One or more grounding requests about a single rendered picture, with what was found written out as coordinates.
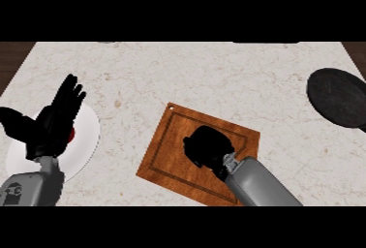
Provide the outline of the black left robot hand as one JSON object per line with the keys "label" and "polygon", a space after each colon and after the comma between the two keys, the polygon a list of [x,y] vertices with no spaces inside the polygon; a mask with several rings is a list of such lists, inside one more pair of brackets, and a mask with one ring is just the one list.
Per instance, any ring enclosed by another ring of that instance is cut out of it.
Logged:
{"label": "black left robot hand", "polygon": [[6,135],[26,143],[26,158],[58,158],[67,150],[70,134],[86,97],[77,76],[68,75],[49,106],[32,119],[12,108],[0,107],[0,124]]}

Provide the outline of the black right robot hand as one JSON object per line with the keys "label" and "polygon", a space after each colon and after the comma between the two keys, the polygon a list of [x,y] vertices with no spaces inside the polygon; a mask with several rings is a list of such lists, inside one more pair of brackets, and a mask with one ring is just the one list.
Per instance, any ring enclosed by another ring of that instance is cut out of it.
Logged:
{"label": "black right robot hand", "polygon": [[235,152],[229,138],[212,127],[201,126],[191,137],[184,139],[185,155],[192,163],[212,169],[216,177],[225,181],[229,175],[223,158]]}

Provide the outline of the brown wooden cutting board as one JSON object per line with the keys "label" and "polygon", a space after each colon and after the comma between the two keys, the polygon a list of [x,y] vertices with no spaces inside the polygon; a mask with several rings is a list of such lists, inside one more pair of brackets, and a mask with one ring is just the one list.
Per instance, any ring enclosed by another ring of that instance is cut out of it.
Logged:
{"label": "brown wooden cutting board", "polygon": [[184,139],[203,125],[229,138],[238,160],[257,157],[259,131],[169,103],[136,175],[206,205],[243,205],[210,169],[185,155]]}

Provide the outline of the black round pan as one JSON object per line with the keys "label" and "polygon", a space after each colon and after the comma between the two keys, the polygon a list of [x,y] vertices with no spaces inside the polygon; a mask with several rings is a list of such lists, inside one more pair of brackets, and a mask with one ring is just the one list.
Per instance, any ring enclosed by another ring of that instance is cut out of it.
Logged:
{"label": "black round pan", "polygon": [[366,82],[336,68],[316,70],[306,85],[309,102],[337,125],[366,133]]}

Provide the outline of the white round plate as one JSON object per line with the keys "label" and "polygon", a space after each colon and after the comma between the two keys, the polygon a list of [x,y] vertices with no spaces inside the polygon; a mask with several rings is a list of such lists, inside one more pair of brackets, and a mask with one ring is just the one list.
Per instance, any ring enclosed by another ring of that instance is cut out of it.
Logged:
{"label": "white round plate", "polygon": [[[86,104],[80,107],[73,129],[74,137],[64,154],[60,156],[60,166],[61,171],[65,173],[65,181],[70,181],[83,170],[99,144],[101,121],[96,111]],[[6,156],[8,175],[39,170],[40,165],[26,158],[26,144],[14,140]]]}

